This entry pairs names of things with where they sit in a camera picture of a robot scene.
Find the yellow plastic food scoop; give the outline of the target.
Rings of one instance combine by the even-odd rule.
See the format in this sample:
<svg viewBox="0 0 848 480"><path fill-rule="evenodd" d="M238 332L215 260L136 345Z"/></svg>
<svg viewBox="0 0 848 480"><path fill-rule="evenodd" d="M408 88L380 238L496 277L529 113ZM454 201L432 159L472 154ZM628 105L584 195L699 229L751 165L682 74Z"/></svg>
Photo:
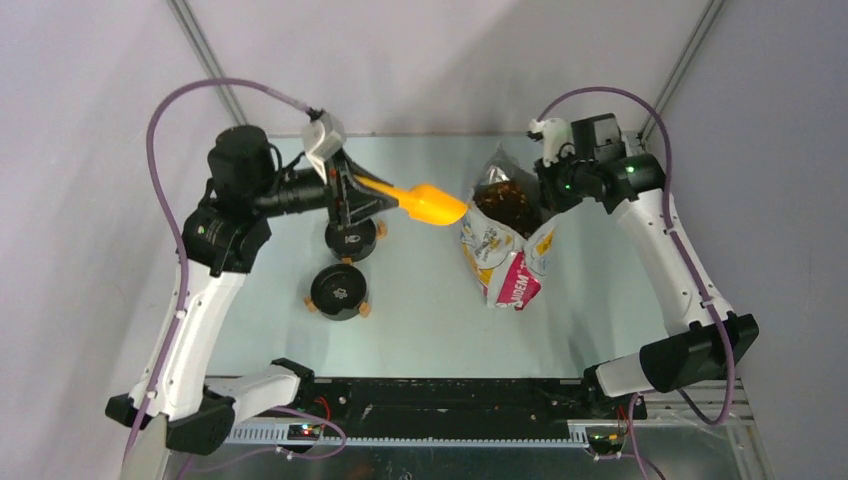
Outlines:
<svg viewBox="0 0 848 480"><path fill-rule="evenodd" d="M463 201L430 184L419 184L406 190L361 175L354 178L365 187L393 198L411 219L422 223L449 226L468 211Z"/></svg>

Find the cat food bag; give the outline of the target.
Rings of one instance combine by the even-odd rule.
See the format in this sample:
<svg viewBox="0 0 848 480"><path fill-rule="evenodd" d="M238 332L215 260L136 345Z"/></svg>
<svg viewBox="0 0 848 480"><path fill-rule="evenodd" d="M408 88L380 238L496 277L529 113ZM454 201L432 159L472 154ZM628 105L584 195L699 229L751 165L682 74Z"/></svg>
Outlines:
<svg viewBox="0 0 848 480"><path fill-rule="evenodd" d="M525 309L542 290L556 230L538 178L499 145L466 205L459 239L486 305Z"/></svg>

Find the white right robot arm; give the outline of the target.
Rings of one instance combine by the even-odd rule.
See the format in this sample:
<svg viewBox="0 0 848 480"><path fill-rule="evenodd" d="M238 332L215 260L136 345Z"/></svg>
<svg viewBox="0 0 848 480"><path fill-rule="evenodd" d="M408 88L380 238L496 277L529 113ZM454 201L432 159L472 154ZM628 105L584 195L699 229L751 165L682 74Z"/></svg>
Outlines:
<svg viewBox="0 0 848 480"><path fill-rule="evenodd" d="M588 368L585 411L606 418L624 395L730 378L730 364L747 352L759 326L752 315L734 313L692 252L657 158L632 146L612 114L533 120L528 135L542 145L534 170L544 204L556 213L587 198L602 204L637 252L667 333L636 354Z"/></svg>

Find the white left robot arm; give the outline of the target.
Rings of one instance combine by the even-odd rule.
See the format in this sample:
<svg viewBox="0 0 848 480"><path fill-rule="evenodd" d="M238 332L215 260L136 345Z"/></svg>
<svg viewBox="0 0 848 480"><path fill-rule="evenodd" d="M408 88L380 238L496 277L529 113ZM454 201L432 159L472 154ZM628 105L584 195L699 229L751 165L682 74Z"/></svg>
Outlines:
<svg viewBox="0 0 848 480"><path fill-rule="evenodd" d="M349 227L396 206L383 181L345 152L345 131L334 121L310 122L302 141L306 167L284 163L253 125L216 138L204 193L185 222L172 227L177 277L155 349L139 382L105 409L130 428L131 442L159 425L167 450L207 456L247 419L278 407L297 417L314 408L310 370L285 358L254 374L206 379L227 312L270 239L272 218L324 210L333 226Z"/></svg>

